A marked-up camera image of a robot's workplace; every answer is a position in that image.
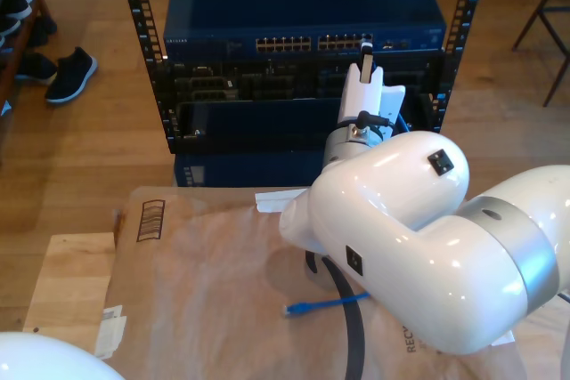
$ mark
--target white paper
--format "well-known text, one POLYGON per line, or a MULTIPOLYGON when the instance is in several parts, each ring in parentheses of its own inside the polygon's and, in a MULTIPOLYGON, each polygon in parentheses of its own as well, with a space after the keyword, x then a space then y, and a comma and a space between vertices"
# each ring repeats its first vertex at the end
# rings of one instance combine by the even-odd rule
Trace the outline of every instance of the white paper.
POLYGON ((257 211, 260 213, 280 213, 285 206, 306 189, 268 191, 256 193, 257 211))
POLYGON ((491 343, 491 346, 500 346, 501 344, 513 343, 515 337, 511 330, 507 331, 504 335, 500 336, 497 340, 491 343))
POLYGON ((122 310, 123 306, 120 305, 103 311, 97 344, 95 345, 95 356, 101 360, 110 358, 123 339, 126 316, 120 316, 122 310))

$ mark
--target black cable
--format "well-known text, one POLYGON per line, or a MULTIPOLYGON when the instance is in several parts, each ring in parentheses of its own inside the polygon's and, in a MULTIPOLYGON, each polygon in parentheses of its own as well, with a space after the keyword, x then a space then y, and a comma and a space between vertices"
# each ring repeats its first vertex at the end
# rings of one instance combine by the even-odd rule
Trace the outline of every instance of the black cable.
POLYGON ((570 297, 567 296, 566 294, 560 293, 560 294, 558 294, 558 297, 560 297, 560 298, 561 298, 562 300, 564 300, 565 302, 570 303, 570 297))

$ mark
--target server rack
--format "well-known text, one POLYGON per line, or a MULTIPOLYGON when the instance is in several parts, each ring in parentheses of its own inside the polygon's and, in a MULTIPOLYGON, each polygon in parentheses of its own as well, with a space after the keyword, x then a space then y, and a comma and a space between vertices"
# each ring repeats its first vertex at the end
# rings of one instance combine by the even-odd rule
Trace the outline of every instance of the server rack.
MULTIPOLYGON (((181 112, 180 103, 176 96, 176 79, 181 76, 181 73, 184 73, 184 65, 174 64, 164 57, 150 0, 127 1, 151 81, 167 144, 170 151, 177 155, 177 165, 175 167, 177 177, 185 185, 204 184, 203 180, 194 179, 189 157, 191 155, 217 156, 219 162, 224 162, 227 161, 225 155, 233 151, 235 152, 238 146, 231 140, 212 142, 208 139, 200 138, 202 137, 200 129, 193 129, 191 134, 188 134, 187 124, 181 123, 180 120, 185 113, 184 111, 181 112)), ((412 129, 440 132, 477 3, 478 0, 457 0, 452 23, 449 26, 448 38, 441 52, 390 54, 389 57, 376 58, 377 63, 385 69, 386 85, 406 85, 407 94, 404 100, 403 113, 404 118, 410 123, 412 129)), ((338 67, 342 69, 343 65, 340 62, 338 67)), ((223 73, 224 68, 230 69, 234 65, 220 64, 217 67, 219 69, 216 70, 216 73, 223 73)), ((318 61, 312 60, 311 67, 319 67, 318 61)), ((327 67, 329 69, 334 68, 334 61, 327 61, 327 67)), ((337 84, 340 84, 340 87, 331 87, 330 90, 341 91, 342 82, 337 82, 337 84)), ((309 139, 309 141, 304 141, 303 144, 303 150, 311 150, 317 146, 323 146, 323 141, 318 138, 314 141, 309 139)), ((263 151, 263 145, 262 141, 258 141, 259 147, 256 147, 254 141, 248 142, 248 147, 253 151, 263 151)), ((274 149, 278 149, 280 147, 279 139, 272 141, 272 146, 274 149)), ((287 148, 286 141, 282 142, 282 147, 284 149, 287 148)), ((279 185, 290 185, 291 183, 293 182, 285 181, 280 182, 279 185)))

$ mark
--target cardboard box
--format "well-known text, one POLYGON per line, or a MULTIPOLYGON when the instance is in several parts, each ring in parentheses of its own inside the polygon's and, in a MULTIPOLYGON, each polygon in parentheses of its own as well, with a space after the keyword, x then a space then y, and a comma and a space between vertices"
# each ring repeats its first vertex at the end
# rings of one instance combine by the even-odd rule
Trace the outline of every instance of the cardboard box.
POLYGON ((126 316, 122 341, 106 360, 122 376, 526 378, 515 343, 464 357, 442 354, 371 299, 283 317, 286 304, 362 290, 328 259, 316 257, 313 273, 305 252, 281 239, 279 215, 256 210, 255 192, 140 188, 132 194, 105 305, 122 305, 126 316))

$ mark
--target wooden floor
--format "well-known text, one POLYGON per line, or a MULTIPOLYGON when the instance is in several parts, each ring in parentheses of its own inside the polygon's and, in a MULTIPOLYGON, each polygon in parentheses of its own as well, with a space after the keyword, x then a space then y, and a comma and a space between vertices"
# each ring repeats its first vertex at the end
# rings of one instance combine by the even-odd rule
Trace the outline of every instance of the wooden floor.
MULTIPOLYGON (((438 1, 449 19, 456 0, 438 1)), ((533 166, 570 163, 570 73, 540 107, 561 54, 540 24, 510 51, 538 1, 481 0, 476 11, 444 123, 471 164, 470 196, 533 166)), ((99 70, 58 109, 45 106, 43 87, 23 86, 0 121, 0 330, 22 329, 51 235, 110 231, 130 191, 172 178, 126 0, 47 2, 59 32, 39 51, 55 60, 80 45, 99 70)), ((167 0, 151 5, 162 34, 167 0)))

